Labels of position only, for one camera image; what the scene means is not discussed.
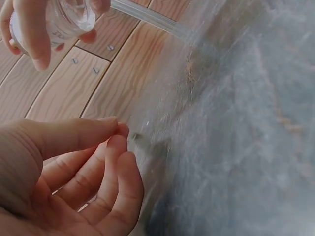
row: plastic bag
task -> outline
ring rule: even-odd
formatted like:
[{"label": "plastic bag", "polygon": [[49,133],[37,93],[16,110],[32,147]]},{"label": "plastic bag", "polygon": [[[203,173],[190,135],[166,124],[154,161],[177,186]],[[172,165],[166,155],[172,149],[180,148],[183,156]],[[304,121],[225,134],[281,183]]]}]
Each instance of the plastic bag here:
[{"label": "plastic bag", "polygon": [[315,1],[192,0],[180,24],[129,122],[148,235],[313,235]]}]

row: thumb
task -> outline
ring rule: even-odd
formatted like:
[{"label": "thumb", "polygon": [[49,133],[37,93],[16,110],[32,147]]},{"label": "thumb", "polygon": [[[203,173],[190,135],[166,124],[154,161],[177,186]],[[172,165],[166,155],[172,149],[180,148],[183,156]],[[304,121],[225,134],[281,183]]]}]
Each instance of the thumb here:
[{"label": "thumb", "polygon": [[37,70],[50,63],[50,39],[46,29],[47,0],[13,0],[23,38],[23,46]]}]

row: floor plank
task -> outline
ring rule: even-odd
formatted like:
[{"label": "floor plank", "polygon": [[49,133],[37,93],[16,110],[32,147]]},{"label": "floor plank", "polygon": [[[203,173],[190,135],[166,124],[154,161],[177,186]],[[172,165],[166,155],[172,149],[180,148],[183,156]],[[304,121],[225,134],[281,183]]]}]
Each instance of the floor plank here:
[{"label": "floor plank", "polygon": [[96,41],[93,44],[78,41],[77,46],[112,61],[138,22],[137,19],[111,8],[97,20]]},{"label": "floor plank", "polygon": [[104,59],[72,48],[51,75],[26,118],[53,121],[80,117],[108,65]]},{"label": "floor plank", "polygon": [[3,41],[0,42],[0,84],[20,57],[12,54]]},{"label": "floor plank", "polygon": [[131,1],[145,7],[148,7],[151,2],[151,0],[131,0]]},{"label": "floor plank", "polygon": [[0,123],[24,118],[38,93],[75,41],[65,45],[60,53],[53,53],[49,68],[35,70],[32,60],[23,55],[0,86]]},{"label": "floor plank", "polygon": [[82,117],[117,116],[127,121],[140,91],[154,71],[168,34],[140,23],[97,87]]},{"label": "floor plank", "polygon": [[178,21],[191,0],[152,0],[150,9]]}]

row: hand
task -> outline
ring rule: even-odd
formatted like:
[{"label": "hand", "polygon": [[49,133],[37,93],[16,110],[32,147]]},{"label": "hand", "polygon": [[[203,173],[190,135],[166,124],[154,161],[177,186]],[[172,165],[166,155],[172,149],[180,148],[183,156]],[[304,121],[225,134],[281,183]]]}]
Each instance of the hand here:
[{"label": "hand", "polygon": [[128,133],[114,118],[0,127],[1,235],[128,235],[144,194]]},{"label": "hand", "polygon": [[[37,70],[45,70],[50,63],[51,47],[46,30],[46,5],[49,0],[6,0],[0,13],[0,29],[6,46],[15,55],[19,49],[10,46],[11,33],[9,28],[13,10],[19,16],[22,38],[25,48],[32,58]],[[102,14],[110,8],[110,0],[90,0],[96,14]],[[81,37],[85,43],[92,43],[96,38],[96,31],[92,30]]]}]

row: clear plastic bottle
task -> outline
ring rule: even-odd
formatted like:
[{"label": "clear plastic bottle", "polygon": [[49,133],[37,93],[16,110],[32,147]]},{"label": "clear plastic bottle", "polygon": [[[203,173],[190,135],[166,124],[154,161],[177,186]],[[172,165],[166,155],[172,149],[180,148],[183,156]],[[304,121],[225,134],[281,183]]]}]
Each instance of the clear plastic bottle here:
[{"label": "clear plastic bottle", "polygon": [[[95,26],[96,15],[89,0],[49,0],[46,8],[46,28],[51,47],[56,48],[69,39],[91,31]],[[13,12],[10,19],[12,47],[18,47],[28,54],[23,47],[23,39],[18,24],[18,16]]]}]

